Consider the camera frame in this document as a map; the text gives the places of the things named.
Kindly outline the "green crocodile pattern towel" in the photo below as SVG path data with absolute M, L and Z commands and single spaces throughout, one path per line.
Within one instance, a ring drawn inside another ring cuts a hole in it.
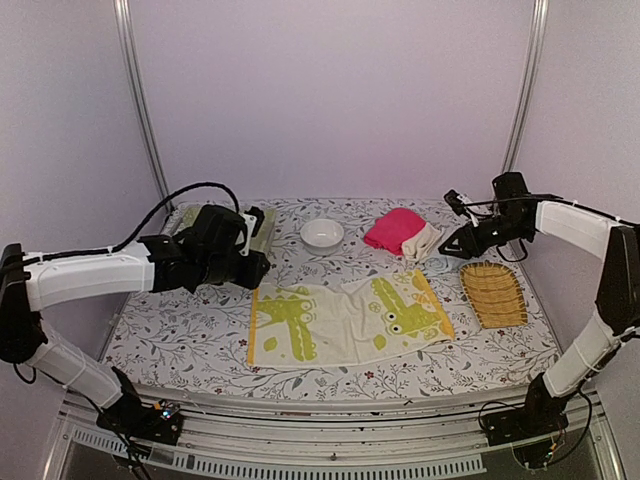
M 454 337 L 449 317 L 419 270 L 335 288 L 265 283 L 252 299 L 247 362 L 285 369 L 358 366 Z

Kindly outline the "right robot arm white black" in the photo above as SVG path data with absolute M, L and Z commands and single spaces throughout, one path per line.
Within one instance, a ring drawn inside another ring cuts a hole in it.
M 533 380 L 517 427 L 537 436 L 567 400 L 639 333 L 639 226 L 549 193 L 529 191 L 524 176 L 507 172 L 492 181 L 490 200 L 471 201 L 450 190 L 444 200 L 466 223 L 440 246 L 445 256 L 475 259 L 511 241 L 525 246 L 537 235 L 553 237 L 598 264 L 591 315 L 560 358 Z

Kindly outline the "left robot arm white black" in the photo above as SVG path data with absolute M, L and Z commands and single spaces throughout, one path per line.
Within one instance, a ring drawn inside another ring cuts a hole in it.
M 1 258 L 2 361 L 52 377 L 108 410 L 126 433 L 141 433 L 149 415 L 128 378 L 43 327 L 42 311 L 110 294 L 193 293 L 203 284 L 253 290 L 270 269 L 265 254 L 250 247 L 263 221 L 256 207 L 237 213 L 206 205 L 177 234 L 144 236 L 122 247 L 44 255 L 7 246 Z

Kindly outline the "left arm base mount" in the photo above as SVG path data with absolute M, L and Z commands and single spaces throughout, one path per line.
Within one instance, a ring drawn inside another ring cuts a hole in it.
M 126 438 L 175 446 L 184 425 L 184 416 L 167 408 L 145 406 L 136 396 L 123 395 L 112 406 L 102 408 L 96 425 Z

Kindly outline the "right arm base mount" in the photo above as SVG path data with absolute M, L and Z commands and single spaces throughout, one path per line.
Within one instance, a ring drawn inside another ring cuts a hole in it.
M 509 445 L 516 462 L 527 470 L 550 465 L 569 425 L 564 413 L 534 419 L 523 407 L 499 401 L 485 403 L 477 420 L 488 444 Z

